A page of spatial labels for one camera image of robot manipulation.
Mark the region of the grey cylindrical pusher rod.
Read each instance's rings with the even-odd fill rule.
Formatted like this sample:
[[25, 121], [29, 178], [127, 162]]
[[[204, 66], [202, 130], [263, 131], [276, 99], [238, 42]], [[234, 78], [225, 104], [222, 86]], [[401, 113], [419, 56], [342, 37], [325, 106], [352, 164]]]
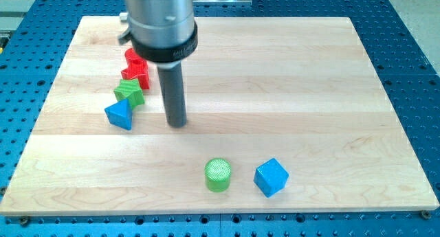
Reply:
[[157, 71], [168, 125], [183, 127], [186, 124], [186, 103], [181, 63], [157, 64]]

